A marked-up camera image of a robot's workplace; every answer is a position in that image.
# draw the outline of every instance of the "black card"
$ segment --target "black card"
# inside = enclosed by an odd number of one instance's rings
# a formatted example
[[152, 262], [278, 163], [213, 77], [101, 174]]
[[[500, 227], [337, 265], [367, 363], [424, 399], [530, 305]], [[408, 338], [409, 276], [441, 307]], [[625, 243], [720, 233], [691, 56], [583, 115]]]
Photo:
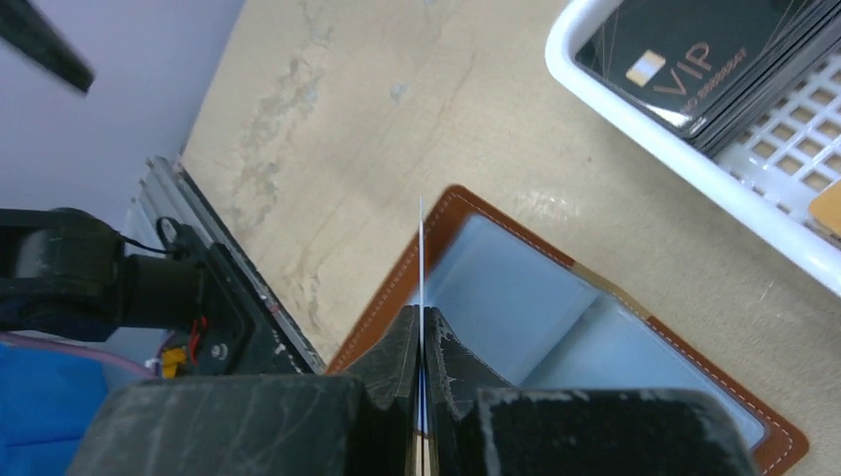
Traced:
[[576, 60], [688, 138], [697, 119], [817, 0], [625, 0]]

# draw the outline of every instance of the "black cable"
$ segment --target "black cable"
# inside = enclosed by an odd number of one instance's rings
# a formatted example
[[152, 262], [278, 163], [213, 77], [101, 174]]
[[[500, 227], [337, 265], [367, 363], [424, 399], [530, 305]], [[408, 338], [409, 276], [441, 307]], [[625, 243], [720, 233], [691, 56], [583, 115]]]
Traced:
[[133, 239], [127, 237], [127, 236], [123, 236], [123, 241], [125, 241], [126, 243], [128, 243], [130, 245], [134, 245], [134, 246], [140, 248], [141, 250], [151, 251], [152, 253], [158, 253], [158, 254], [161, 254], [161, 255], [171, 255], [172, 253], [174, 253], [176, 251], [176, 250], [161, 250], [161, 249], [158, 249], [158, 248], [152, 248], [151, 246], [146, 246], [143, 243], [141, 243], [137, 240], [133, 240]]

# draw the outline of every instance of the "white stitching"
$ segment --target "white stitching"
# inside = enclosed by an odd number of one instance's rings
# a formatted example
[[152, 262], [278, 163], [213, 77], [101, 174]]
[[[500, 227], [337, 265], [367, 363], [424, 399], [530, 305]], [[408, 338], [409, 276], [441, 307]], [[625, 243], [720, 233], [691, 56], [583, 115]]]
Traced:
[[[468, 206], [470, 206], [471, 208], [473, 208], [475, 211], [477, 211], [477, 212], [478, 212], [479, 214], [481, 214], [482, 216], [484, 216], [484, 217], [488, 218], [489, 220], [493, 221], [493, 222], [494, 222], [494, 223], [496, 223], [497, 225], [499, 225], [499, 226], [501, 226], [501, 227], [505, 228], [506, 230], [508, 230], [508, 232], [509, 232], [509, 233], [511, 233], [511, 234], [513, 234], [513, 235], [515, 235], [515, 236], [517, 236], [518, 238], [520, 238], [520, 239], [521, 239], [521, 240], [523, 240], [524, 242], [528, 243], [528, 244], [529, 244], [532, 248], [534, 248], [534, 249], [536, 249], [536, 250], [540, 251], [540, 252], [541, 252], [541, 254], [543, 254], [543, 255], [544, 255], [544, 256], [546, 256], [547, 258], [549, 258], [549, 259], [553, 260], [553, 261], [554, 261], [554, 262], [556, 262], [558, 265], [563, 266], [564, 268], [566, 268], [566, 265], [564, 265], [564, 264], [563, 264], [560, 260], [558, 260], [557, 258], [555, 258], [554, 256], [552, 256], [549, 252], [547, 252], [546, 250], [544, 250], [544, 249], [543, 249], [543, 248], [541, 248], [540, 246], [536, 245], [535, 243], [532, 243], [532, 241], [530, 241], [528, 238], [526, 238], [525, 236], [521, 235], [521, 234], [520, 234], [520, 233], [518, 233], [517, 231], [513, 230], [512, 228], [510, 228], [510, 227], [509, 227], [508, 225], [506, 225], [505, 223], [501, 223], [501, 222], [500, 222], [499, 220], [497, 220], [496, 218], [494, 218], [494, 217], [492, 217], [492, 216], [488, 216], [488, 215], [487, 215], [487, 214], [485, 214], [485, 212], [483, 212], [483, 211], [482, 211], [479, 207], [477, 207], [477, 206], [476, 206], [476, 205], [474, 205], [472, 202], [470, 202], [470, 200], [468, 200], [468, 199], [464, 198], [463, 196], [461, 196], [461, 195], [460, 195], [460, 194], [458, 194], [458, 193], [450, 193], [450, 194], [448, 194], [448, 195], [446, 196], [446, 198], [444, 199], [443, 204], [441, 205], [441, 209], [440, 209], [440, 210], [439, 210], [439, 211], [435, 214], [435, 216], [434, 216], [434, 217], [432, 218], [432, 220], [429, 222], [429, 226], [426, 228], [426, 231], [423, 233], [423, 237], [424, 237], [424, 238], [425, 238], [425, 237], [429, 234], [429, 232], [431, 232], [431, 231], [432, 231], [432, 229], [435, 227], [435, 225], [437, 224], [438, 218], [440, 218], [441, 213], [443, 213], [443, 211], [444, 211], [444, 210], [446, 210], [447, 206], [449, 206], [449, 204], [450, 204], [450, 202], [452, 201], [452, 198], [453, 198], [453, 197], [457, 197], [457, 198], [459, 198], [461, 201], [463, 201], [464, 203], [466, 203]], [[391, 292], [394, 290], [394, 288], [395, 288], [395, 286], [396, 286], [397, 282], [399, 282], [399, 281], [400, 281], [400, 279], [403, 277], [403, 274], [406, 272], [406, 269], [409, 267], [409, 263], [412, 261], [412, 258], [414, 258], [414, 257], [415, 257], [415, 254], [416, 254], [417, 252], [418, 252], [418, 247], [416, 246], [416, 247], [414, 248], [414, 250], [412, 251], [412, 253], [411, 253], [411, 254], [410, 254], [410, 255], [406, 258], [406, 260], [404, 260], [404, 262], [403, 262], [403, 263], [402, 263], [402, 265], [401, 265], [400, 271], [397, 273], [397, 275], [395, 276], [395, 278], [394, 278], [394, 279], [393, 279], [393, 280], [389, 283], [389, 286], [388, 286], [388, 288], [386, 289], [386, 291], [382, 294], [382, 296], [380, 297], [380, 299], [378, 299], [378, 301], [377, 301], [377, 305], [376, 305], [376, 306], [375, 306], [375, 307], [371, 310], [371, 313], [369, 313], [369, 314], [368, 314], [368, 316], [365, 318], [365, 321], [363, 321], [363, 323], [362, 323], [362, 328], [363, 328], [363, 329], [367, 328], [367, 327], [368, 327], [368, 325], [371, 323], [371, 321], [374, 319], [374, 317], [376, 316], [377, 312], [378, 312], [378, 311], [380, 310], [380, 308], [382, 307], [382, 305], [383, 305], [383, 303], [385, 302], [385, 300], [388, 298], [388, 296], [389, 296], [389, 295], [391, 294]], [[739, 392], [737, 392], [737, 391], [736, 391], [736, 389], [734, 389], [733, 387], [731, 387], [730, 385], [728, 385], [726, 382], [722, 381], [722, 380], [721, 380], [721, 378], [719, 378], [719, 376], [717, 376], [717, 375], [715, 375], [714, 373], [712, 373], [712, 372], [711, 372], [708, 368], [706, 368], [703, 364], [701, 364], [700, 362], [698, 362], [698, 360], [697, 360], [697, 359], [695, 359], [694, 357], [692, 357], [691, 355], [689, 355], [688, 353], [686, 353], [686, 351], [685, 351], [685, 350], [684, 350], [681, 346], [679, 346], [676, 342], [674, 342], [673, 340], [671, 340], [668, 336], [666, 336], [664, 333], [662, 333], [659, 329], [657, 329], [656, 327], [654, 327], [654, 326], [653, 326], [653, 325], [652, 325], [652, 324], [648, 321], [648, 319], [647, 319], [647, 318], [642, 317], [642, 316], [640, 315], [640, 313], [639, 313], [639, 312], [638, 312], [638, 311], [637, 311], [637, 310], [636, 310], [633, 306], [631, 306], [630, 304], [628, 304], [628, 303], [627, 303], [627, 302], [626, 302], [626, 301], [625, 301], [622, 297], [620, 297], [619, 295], [617, 295], [616, 293], [614, 293], [614, 292], [612, 292], [612, 291], [610, 291], [610, 290], [604, 290], [604, 291], [607, 291], [608, 293], [610, 293], [611, 295], [613, 295], [613, 297], [614, 297], [614, 298], [618, 299], [618, 300], [619, 300], [622, 304], [624, 304], [624, 305], [625, 305], [625, 307], [626, 307], [626, 308], [630, 309], [630, 310], [631, 310], [631, 312], [633, 312], [633, 313], [634, 313], [634, 314], [635, 314], [635, 315], [636, 315], [636, 316], [637, 316], [637, 317], [638, 317], [638, 318], [639, 318], [642, 322], [644, 322], [644, 323], [645, 323], [648, 327], [650, 327], [650, 328], [651, 328], [654, 332], [656, 332], [656, 333], [657, 333], [657, 334], [659, 334], [659, 335], [660, 335], [663, 339], [665, 339], [665, 341], [666, 341], [666, 342], [668, 342], [668, 343], [669, 343], [669, 345], [671, 345], [673, 348], [677, 349], [677, 351], [678, 351], [678, 352], [680, 352], [681, 354], [683, 354], [683, 356], [685, 356], [687, 359], [689, 359], [690, 361], [692, 361], [692, 362], [695, 364], [695, 366], [700, 367], [701, 369], [703, 369], [703, 370], [704, 370], [704, 372], [706, 372], [706, 373], [707, 373], [707, 375], [709, 375], [709, 376], [711, 376], [713, 379], [715, 379], [715, 381], [716, 381], [716, 382], [718, 382], [718, 384], [719, 384], [719, 385], [721, 385], [722, 387], [724, 387], [725, 389], [727, 389], [728, 391], [730, 391], [730, 393], [731, 393], [732, 395], [734, 395], [734, 396], [736, 396], [737, 398], [739, 398], [739, 400], [741, 400], [744, 404], [746, 404], [748, 407], [750, 407], [750, 408], [751, 408], [754, 412], [756, 412], [756, 413], [760, 414], [762, 417], [764, 417], [765, 419], [767, 419], [768, 421], [770, 421], [770, 422], [771, 422], [774, 426], [776, 426], [777, 428], [779, 428], [779, 429], [782, 431], [782, 433], [783, 433], [783, 434], [785, 434], [785, 437], [786, 437], [786, 439], [788, 440], [788, 447], [785, 449], [785, 452], [782, 454], [782, 456], [780, 456], [780, 457], [777, 459], [777, 461], [775, 461], [774, 463], [772, 463], [769, 467], [765, 468], [765, 470], [764, 470], [764, 471], [763, 471], [763, 473], [762, 473], [763, 475], [767, 475], [767, 474], [769, 473], [769, 471], [771, 471], [771, 470], [772, 470], [772, 469], [774, 469], [777, 465], [779, 465], [780, 463], [782, 463], [782, 461], [783, 461], [783, 460], [785, 460], [785, 459], [788, 457], [788, 455], [789, 455], [789, 454], [791, 454], [791, 450], [794, 448], [794, 440], [793, 440], [793, 438], [791, 437], [791, 434], [790, 434], [790, 433], [788, 433], [788, 431], [786, 431], [786, 430], [785, 430], [785, 428], [783, 428], [783, 427], [782, 427], [782, 426], [781, 426], [781, 425], [780, 425], [780, 424], [779, 424], [776, 420], [774, 420], [771, 416], [767, 415], [767, 414], [766, 414], [765, 412], [763, 412], [762, 410], [758, 409], [758, 408], [757, 408], [754, 404], [752, 404], [752, 403], [748, 402], [742, 394], [740, 394]], [[345, 351], [344, 351], [344, 352], [342, 352], [342, 356], [341, 356], [341, 357], [339, 358], [339, 360], [338, 360], [338, 365], [339, 365], [339, 366], [341, 366], [341, 365], [343, 365], [343, 364], [344, 364], [344, 361], [347, 359], [347, 357], [348, 357], [348, 355], [350, 354], [350, 352], [352, 352], [352, 351], [353, 351], [353, 349], [356, 347], [356, 344], [358, 343], [358, 341], [359, 341], [359, 334], [357, 334], [357, 335], [355, 335], [354, 337], [352, 337], [352, 338], [351, 338], [350, 342], [348, 343], [348, 347], [347, 347], [347, 349], [345, 349]]]
[[[453, 194], [453, 193], [448, 194], [447, 197], [444, 199], [444, 202], [441, 204], [441, 209], [435, 214], [435, 216], [432, 217], [432, 220], [429, 222], [429, 226], [427, 226], [426, 230], [424, 231], [424, 233], [423, 233], [423, 238], [424, 239], [426, 238], [426, 236], [429, 235], [429, 232], [431, 232], [432, 229], [435, 227], [435, 225], [438, 223], [438, 219], [440, 218], [441, 213], [443, 213], [444, 210], [446, 210], [446, 208], [449, 206], [450, 202], [452, 201], [453, 196], [458, 196], [459, 198], [464, 200], [464, 198], [462, 198], [461, 196], [459, 196], [457, 194]], [[418, 253], [418, 247], [416, 246], [412, 250], [412, 253], [410, 253], [409, 256], [407, 256], [406, 259], [403, 261], [403, 263], [401, 263], [400, 270], [398, 271], [397, 275], [391, 280], [391, 282], [389, 283], [385, 292], [377, 300], [377, 305], [374, 306], [373, 309], [371, 309], [371, 312], [365, 317], [365, 320], [362, 321], [362, 328], [363, 329], [367, 328], [368, 325], [371, 324], [371, 321], [374, 320], [374, 317], [377, 316], [377, 312], [380, 311], [380, 308], [386, 302], [386, 299], [391, 295], [391, 293], [394, 290], [397, 283], [400, 281], [400, 279], [403, 278], [403, 274], [406, 273], [406, 269], [409, 267], [409, 263], [412, 261], [412, 259], [415, 257], [415, 254], [417, 254], [417, 253]], [[356, 335], [351, 337], [350, 341], [348, 342], [347, 348], [344, 350], [344, 352], [342, 352], [341, 357], [339, 357], [339, 360], [336, 362], [336, 364], [339, 367], [344, 365], [345, 360], [347, 360], [347, 358], [350, 356], [350, 353], [353, 352], [353, 349], [356, 348], [356, 344], [359, 343], [359, 336], [360, 336], [360, 333], [356, 333]]]

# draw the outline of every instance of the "basket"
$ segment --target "basket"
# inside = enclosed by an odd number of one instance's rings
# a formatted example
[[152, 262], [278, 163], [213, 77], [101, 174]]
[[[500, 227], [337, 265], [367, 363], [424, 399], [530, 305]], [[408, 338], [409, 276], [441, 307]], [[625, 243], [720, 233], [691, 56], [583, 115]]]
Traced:
[[807, 207], [841, 179], [841, 52], [740, 140], [706, 157], [578, 67], [576, 52], [621, 0], [573, 0], [552, 26], [551, 75], [620, 131], [841, 297], [841, 250]]

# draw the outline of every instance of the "screw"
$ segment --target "screw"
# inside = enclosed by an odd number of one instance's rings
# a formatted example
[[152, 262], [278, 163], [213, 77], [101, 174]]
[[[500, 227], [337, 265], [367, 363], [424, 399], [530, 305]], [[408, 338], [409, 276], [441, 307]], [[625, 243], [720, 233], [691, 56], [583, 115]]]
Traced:
[[225, 344], [213, 345], [213, 347], [210, 347], [210, 356], [214, 359], [225, 360], [228, 358], [228, 346]]

